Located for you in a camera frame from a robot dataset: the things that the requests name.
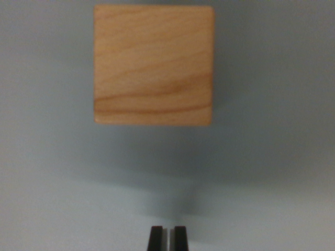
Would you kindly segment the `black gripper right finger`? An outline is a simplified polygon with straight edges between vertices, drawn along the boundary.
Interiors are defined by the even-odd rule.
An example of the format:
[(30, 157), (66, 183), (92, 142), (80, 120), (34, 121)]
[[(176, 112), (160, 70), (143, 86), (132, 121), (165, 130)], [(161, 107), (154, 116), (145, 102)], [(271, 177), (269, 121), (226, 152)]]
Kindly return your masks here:
[(189, 251), (187, 229), (185, 226), (175, 226), (170, 230), (169, 251)]

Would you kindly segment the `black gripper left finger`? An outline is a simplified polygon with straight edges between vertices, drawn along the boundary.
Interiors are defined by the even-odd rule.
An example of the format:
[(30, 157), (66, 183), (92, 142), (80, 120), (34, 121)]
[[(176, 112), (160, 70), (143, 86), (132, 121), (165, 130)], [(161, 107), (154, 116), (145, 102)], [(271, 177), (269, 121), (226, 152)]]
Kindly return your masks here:
[(152, 226), (147, 251), (167, 251), (168, 230), (163, 226)]

